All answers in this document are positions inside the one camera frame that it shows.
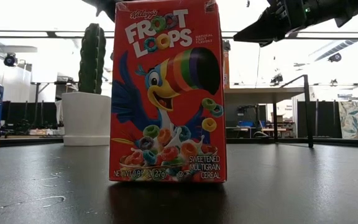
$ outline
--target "white pot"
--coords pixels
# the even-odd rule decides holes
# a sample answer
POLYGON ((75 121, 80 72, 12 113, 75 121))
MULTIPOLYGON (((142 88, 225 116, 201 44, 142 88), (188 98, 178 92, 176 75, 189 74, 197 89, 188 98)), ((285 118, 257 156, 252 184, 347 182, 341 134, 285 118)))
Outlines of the white pot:
POLYGON ((64 93, 65 146, 108 146, 111 98, 92 93, 64 93))

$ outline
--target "dark table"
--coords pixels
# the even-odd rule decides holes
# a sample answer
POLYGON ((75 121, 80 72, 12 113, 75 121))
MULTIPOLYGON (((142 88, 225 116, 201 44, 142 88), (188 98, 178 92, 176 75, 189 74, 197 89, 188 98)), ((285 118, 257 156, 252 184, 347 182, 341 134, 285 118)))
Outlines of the dark table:
POLYGON ((0 223, 358 223, 358 148, 227 146, 228 181, 108 181, 107 147, 0 148, 0 223))

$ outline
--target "floral curtain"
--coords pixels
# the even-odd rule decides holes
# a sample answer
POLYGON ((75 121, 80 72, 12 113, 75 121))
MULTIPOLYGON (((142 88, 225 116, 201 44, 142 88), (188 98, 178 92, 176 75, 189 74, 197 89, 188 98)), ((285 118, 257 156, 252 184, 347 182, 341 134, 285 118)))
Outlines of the floral curtain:
POLYGON ((358 102, 339 102, 342 138, 358 139, 358 102))

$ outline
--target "cereal loop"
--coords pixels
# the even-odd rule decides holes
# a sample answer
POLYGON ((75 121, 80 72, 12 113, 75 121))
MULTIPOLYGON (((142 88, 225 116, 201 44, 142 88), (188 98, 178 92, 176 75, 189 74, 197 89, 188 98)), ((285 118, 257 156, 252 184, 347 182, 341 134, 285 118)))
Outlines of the cereal loop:
POLYGON ((143 153, 134 152, 132 153, 132 164, 140 165, 143 162, 143 153))
POLYGON ((160 166, 161 164, 162 164, 162 156, 161 156, 161 154, 158 154, 157 155, 157 160, 155 161, 155 164, 154 165, 156 165, 156 166, 160 166))
POLYGON ((154 140, 149 136, 142 137, 139 141, 139 147, 141 150, 150 150, 153 148, 153 145, 154 140))
POLYGON ((194 146, 192 143, 183 143, 181 145, 181 149, 180 152, 182 155, 184 155, 186 157, 186 159, 189 159, 190 156, 197 156, 198 154, 198 150, 196 148, 196 146, 194 146))
POLYGON ((212 146, 210 144, 204 144, 201 146, 201 150, 204 154, 207 154, 207 153, 215 153, 218 149, 216 146, 212 146))
POLYGON ((223 106, 216 105, 215 109, 209 112, 211 112, 212 116, 214 116, 215 118, 219 118, 223 115, 223 106))
POLYGON ((125 165, 131 165, 132 164, 132 155, 129 155, 124 160, 125 165))
POLYGON ((178 154, 179 150, 177 147, 166 147, 161 153, 161 158, 163 161, 172 161, 176 158, 176 156, 178 156, 178 154))
POLYGON ((182 141, 186 141, 189 140, 191 138, 191 132, 189 130, 189 128, 187 128, 186 126, 179 126, 174 130, 175 135, 177 134, 178 128, 181 128, 181 133, 179 135, 179 140, 182 141))
POLYGON ((216 103, 211 98, 204 98, 201 102, 203 107, 209 111, 214 110, 216 107, 216 103))
POLYGON ((216 126, 217 126, 216 121, 212 118, 204 119, 201 125, 202 125, 203 129, 207 132, 215 131, 216 126))
POLYGON ((157 125, 149 125, 143 130, 143 136, 155 138, 160 133, 160 128, 157 125))
POLYGON ((157 47, 160 50, 169 47, 170 43, 171 43, 171 39, 167 34, 161 34, 157 37, 157 47))
POLYGON ((162 16, 156 16, 151 20, 151 24, 152 24, 152 29, 155 30, 156 32, 161 32, 163 30, 165 30, 165 19, 162 16))
POLYGON ((146 49, 148 52, 152 53, 157 50, 157 40, 155 37, 149 37, 144 41, 144 49, 146 49))
POLYGON ((167 128, 161 129, 157 140, 160 144, 166 146, 171 141, 171 131, 167 128))
POLYGON ((172 29, 178 24, 178 18, 174 16, 172 13, 168 13, 167 15, 164 16, 164 18, 166 23, 165 26, 167 27, 167 29, 172 29))
POLYGON ((154 165, 157 162, 157 156, 150 150, 143 151, 143 158, 149 165, 154 165))

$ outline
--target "toucan wing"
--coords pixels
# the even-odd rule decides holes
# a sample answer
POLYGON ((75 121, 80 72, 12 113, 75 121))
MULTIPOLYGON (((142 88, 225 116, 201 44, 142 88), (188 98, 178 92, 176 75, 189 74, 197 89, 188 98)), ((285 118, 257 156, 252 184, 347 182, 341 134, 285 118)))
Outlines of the toucan wing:
POLYGON ((128 72, 127 56, 128 52, 125 52, 119 62, 119 73, 124 83, 117 80, 112 83, 111 112, 116 114, 120 123, 130 121, 140 131, 152 124, 160 126, 160 120, 150 119, 144 110, 140 91, 128 72))

